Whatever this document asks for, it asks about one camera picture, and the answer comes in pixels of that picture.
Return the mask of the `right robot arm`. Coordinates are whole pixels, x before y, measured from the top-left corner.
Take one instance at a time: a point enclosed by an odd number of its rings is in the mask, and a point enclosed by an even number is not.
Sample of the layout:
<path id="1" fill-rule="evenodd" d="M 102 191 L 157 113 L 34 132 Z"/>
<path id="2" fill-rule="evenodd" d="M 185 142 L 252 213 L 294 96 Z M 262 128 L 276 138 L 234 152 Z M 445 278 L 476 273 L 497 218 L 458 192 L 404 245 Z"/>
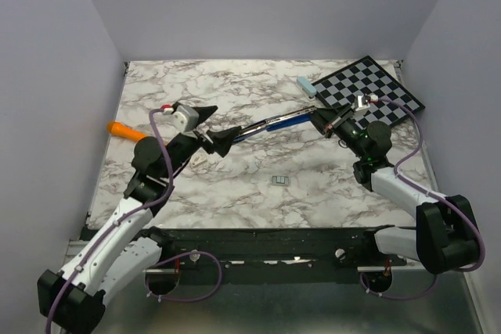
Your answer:
<path id="1" fill-rule="evenodd" d="M 398 171 L 387 159 L 392 147 L 391 128 L 374 121 L 361 129 L 353 121 L 353 109 L 318 108 L 311 122 L 325 138 L 337 136 L 358 157 L 355 180 L 406 211 L 415 221 L 413 230 L 390 227 L 378 230 L 361 244 L 361 258 L 379 264 L 388 254 L 419 261 L 427 271 L 474 271 L 485 259 L 485 245 L 469 201 L 428 190 Z"/>

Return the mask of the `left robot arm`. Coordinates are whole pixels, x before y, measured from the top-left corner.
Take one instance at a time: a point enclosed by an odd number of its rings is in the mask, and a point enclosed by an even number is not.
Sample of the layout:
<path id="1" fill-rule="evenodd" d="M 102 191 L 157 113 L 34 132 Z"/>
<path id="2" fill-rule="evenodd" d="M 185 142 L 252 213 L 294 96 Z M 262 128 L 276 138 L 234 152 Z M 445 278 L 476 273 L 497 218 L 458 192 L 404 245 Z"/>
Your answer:
<path id="1" fill-rule="evenodd" d="M 150 111 L 153 135 L 136 142 L 135 172 L 117 207 L 76 256 L 58 272 L 45 271 L 37 281 L 45 332 L 50 333 L 54 325 L 70 333 L 92 332 L 117 289 L 151 265 L 163 268 L 172 262 L 170 244 L 135 236 L 166 205 L 175 178 L 199 149 L 224 157 L 239 138 L 240 126 L 198 130 L 216 110 L 217 106 L 177 102 Z"/>

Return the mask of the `silver staple strips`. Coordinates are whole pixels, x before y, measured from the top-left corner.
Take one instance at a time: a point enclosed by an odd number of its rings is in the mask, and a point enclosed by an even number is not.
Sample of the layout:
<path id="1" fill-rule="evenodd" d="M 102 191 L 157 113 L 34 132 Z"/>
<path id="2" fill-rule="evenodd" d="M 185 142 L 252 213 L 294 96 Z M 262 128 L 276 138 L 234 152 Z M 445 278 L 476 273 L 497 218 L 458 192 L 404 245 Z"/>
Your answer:
<path id="1" fill-rule="evenodd" d="M 287 187 L 290 185 L 290 178 L 282 175 L 273 175 L 271 179 L 271 184 L 273 186 Z"/>

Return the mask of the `white staple box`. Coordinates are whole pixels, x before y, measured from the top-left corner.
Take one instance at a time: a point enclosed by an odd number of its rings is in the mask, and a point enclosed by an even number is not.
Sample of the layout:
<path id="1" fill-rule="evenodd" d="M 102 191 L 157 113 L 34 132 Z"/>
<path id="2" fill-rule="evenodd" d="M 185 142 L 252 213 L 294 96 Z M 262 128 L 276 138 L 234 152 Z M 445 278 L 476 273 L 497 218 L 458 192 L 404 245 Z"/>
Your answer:
<path id="1" fill-rule="evenodd" d="M 203 152 L 197 152 L 196 154 L 193 155 L 189 164 L 191 167 L 196 168 L 203 165 L 206 162 L 207 162 L 206 154 Z"/>

